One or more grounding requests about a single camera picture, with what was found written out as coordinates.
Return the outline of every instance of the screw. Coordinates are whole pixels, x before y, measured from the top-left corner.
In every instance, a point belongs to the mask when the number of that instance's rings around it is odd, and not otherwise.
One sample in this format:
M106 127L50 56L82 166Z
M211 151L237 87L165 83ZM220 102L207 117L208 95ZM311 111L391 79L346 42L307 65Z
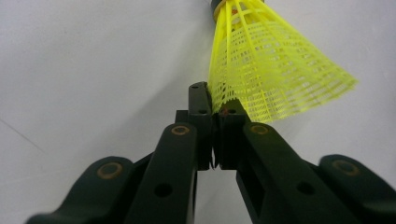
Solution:
M261 134L261 135L267 134L269 132L266 127L258 125L258 124L251 126L250 131L253 133L256 133L256 134Z
M187 128L186 126L176 126L175 128L172 129L172 133L175 135L184 135L189 132L190 129Z
M358 175L360 173L359 168L349 161L338 160L332 163L332 167L341 171L345 175Z
M114 179L122 172L122 165L117 162L108 162L102 165L96 174L102 179Z

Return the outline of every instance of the shuttlecock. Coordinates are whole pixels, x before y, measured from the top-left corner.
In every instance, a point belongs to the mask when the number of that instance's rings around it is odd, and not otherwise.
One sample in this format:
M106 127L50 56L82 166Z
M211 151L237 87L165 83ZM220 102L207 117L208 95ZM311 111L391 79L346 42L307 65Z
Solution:
M213 0L217 21L208 88L213 111L238 99L270 122L321 105L357 80L261 0Z

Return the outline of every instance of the shuttlecock skirt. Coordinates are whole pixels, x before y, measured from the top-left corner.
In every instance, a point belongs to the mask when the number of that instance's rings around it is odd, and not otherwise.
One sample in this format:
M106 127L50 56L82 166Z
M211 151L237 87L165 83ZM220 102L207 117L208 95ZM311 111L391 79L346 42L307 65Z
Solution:
M260 0L226 0L215 11L208 88L213 111L238 99L270 122L324 104L357 80Z

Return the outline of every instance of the white background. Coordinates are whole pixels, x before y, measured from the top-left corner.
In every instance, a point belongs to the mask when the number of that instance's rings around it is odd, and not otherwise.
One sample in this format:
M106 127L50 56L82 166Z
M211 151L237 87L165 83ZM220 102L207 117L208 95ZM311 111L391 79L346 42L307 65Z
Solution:
M360 83L273 122L300 156L344 154L396 187L396 1L267 0ZM0 223L56 209L107 156L138 161L207 79L209 0L0 1ZM196 223L251 223L234 172L199 173Z

